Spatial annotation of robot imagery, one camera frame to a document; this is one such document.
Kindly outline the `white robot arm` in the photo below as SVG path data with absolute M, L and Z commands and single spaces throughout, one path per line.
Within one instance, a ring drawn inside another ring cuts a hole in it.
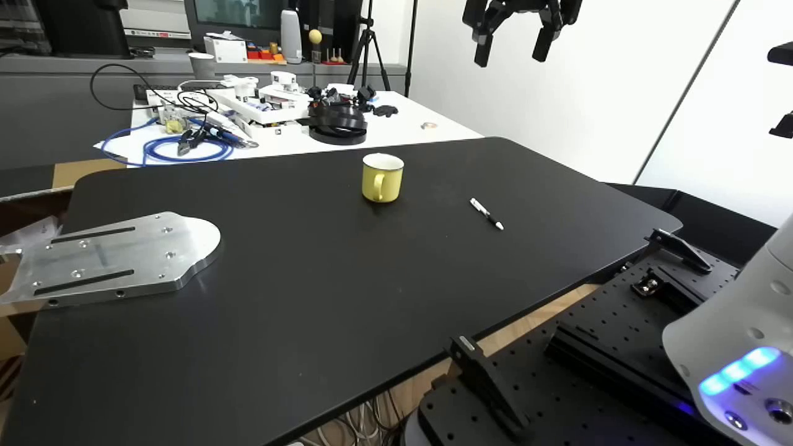
M 793 224 L 780 226 L 715 298 L 661 329 L 689 402 L 681 416 L 742 446 L 792 446 Z

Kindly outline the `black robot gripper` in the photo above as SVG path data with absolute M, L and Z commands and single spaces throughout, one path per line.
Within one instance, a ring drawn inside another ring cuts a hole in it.
M 479 68 L 489 68 L 494 30 L 502 27 L 510 16 L 536 12 L 544 22 L 534 59 L 545 61 L 550 45 L 561 35 L 562 25 L 576 25 L 583 0 L 467 0 L 463 22 L 473 27 Z

